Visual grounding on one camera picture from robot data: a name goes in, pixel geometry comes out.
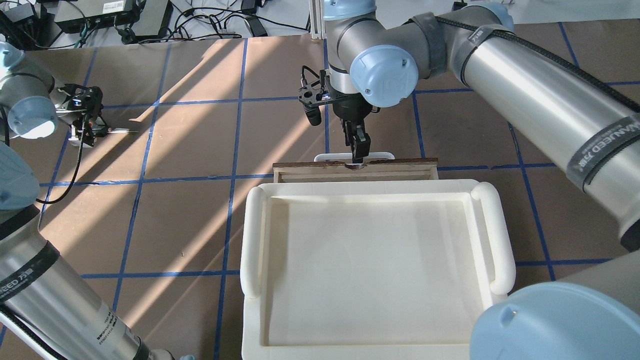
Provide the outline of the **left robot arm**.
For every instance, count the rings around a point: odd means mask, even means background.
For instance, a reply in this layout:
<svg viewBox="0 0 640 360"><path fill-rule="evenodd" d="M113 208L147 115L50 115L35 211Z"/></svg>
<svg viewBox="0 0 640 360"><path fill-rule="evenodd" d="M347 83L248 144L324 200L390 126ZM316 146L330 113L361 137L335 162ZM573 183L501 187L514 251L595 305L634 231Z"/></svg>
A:
<svg viewBox="0 0 640 360"><path fill-rule="evenodd" d="M41 187L15 138L52 135L60 122L82 151L109 129L103 92L62 83L25 51L1 43L1 323L46 360L171 360L151 350L39 230Z"/></svg>

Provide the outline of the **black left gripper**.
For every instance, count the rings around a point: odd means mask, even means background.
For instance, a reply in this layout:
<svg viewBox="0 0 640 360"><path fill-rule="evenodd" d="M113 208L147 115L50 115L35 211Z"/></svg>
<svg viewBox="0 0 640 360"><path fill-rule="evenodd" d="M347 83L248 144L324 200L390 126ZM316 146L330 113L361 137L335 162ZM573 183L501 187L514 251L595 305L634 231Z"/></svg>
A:
<svg viewBox="0 0 640 360"><path fill-rule="evenodd" d="M70 143L75 147L93 148L96 136L106 136L109 125L97 115L96 86L56 86L55 111L70 130Z"/></svg>

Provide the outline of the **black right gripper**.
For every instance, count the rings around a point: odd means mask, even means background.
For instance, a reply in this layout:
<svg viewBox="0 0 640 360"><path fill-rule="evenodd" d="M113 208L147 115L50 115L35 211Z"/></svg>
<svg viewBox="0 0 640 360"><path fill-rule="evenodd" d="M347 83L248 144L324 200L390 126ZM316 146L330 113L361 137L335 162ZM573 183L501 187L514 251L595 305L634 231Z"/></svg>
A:
<svg viewBox="0 0 640 360"><path fill-rule="evenodd" d="M354 151L355 164L362 164L370 155L370 135L357 125L365 123L373 107L360 93L339 96L331 103L334 115L342 122L345 145Z"/></svg>

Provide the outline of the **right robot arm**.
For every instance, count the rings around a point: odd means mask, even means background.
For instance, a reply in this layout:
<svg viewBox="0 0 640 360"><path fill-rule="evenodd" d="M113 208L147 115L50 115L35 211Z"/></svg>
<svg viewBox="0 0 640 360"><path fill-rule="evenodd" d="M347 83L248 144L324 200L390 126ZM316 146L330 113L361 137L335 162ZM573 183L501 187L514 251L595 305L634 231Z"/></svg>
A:
<svg viewBox="0 0 640 360"><path fill-rule="evenodd" d="M374 0L325 0L336 91L386 108L451 71L616 219L628 253L529 285L480 316L473 360L639 358L639 105L514 34L502 4L418 14L387 29Z"/></svg>

